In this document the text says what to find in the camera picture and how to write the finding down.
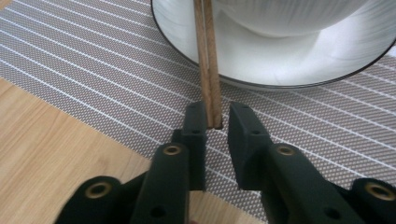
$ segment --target white plate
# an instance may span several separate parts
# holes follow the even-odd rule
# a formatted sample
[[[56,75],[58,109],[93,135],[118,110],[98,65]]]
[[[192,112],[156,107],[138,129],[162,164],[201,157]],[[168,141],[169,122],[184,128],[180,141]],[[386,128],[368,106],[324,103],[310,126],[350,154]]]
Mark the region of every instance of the white plate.
[[[192,0],[152,0],[165,38],[198,63]],[[354,14],[305,36],[271,38],[238,25],[214,6],[221,80],[253,90],[317,86],[359,73],[396,38],[396,1],[369,0]]]

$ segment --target wooden table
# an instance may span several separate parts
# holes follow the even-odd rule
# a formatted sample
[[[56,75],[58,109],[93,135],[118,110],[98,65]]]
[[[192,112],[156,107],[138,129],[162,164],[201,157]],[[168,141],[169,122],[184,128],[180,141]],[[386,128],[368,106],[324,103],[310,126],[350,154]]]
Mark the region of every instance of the wooden table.
[[[85,180],[126,182],[148,168],[148,159],[0,78],[0,223],[52,223]],[[261,223],[202,192],[191,194],[190,216],[200,224]]]

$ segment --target striped placemat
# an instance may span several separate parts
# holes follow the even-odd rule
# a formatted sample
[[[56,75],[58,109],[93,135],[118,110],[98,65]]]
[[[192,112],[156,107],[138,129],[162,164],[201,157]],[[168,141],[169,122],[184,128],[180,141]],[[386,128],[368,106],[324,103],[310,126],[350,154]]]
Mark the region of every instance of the striped placemat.
[[[0,11],[0,76],[150,158],[201,98],[198,68],[157,29],[149,0],[14,0]],[[396,47],[343,81],[260,92],[222,84],[225,129],[208,132],[209,192],[265,220],[237,189],[226,143],[230,101],[250,105],[275,142],[299,147],[342,187],[396,185]]]

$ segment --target wooden chopstick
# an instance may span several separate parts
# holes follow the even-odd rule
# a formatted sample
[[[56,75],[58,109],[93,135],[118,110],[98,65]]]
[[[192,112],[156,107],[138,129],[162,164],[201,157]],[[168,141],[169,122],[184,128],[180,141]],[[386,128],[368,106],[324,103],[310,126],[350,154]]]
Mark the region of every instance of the wooden chopstick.
[[[222,128],[221,92],[211,0],[194,0],[195,27],[207,127]]]

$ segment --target gray woven placemat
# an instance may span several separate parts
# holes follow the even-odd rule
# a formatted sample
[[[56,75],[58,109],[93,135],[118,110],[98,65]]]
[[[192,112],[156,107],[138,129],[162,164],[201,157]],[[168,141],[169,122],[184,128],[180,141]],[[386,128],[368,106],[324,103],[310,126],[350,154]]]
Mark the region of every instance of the gray woven placemat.
[[[225,129],[208,132],[207,188],[265,220],[237,189],[226,144],[230,101],[250,105],[274,141],[299,147],[332,182],[396,185],[396,49],[364,72],[305,91],[222,84]],[[0,76],[150,158],[201,96],[198,69],[161,36],[144,1],[15,0],[0,11]]]

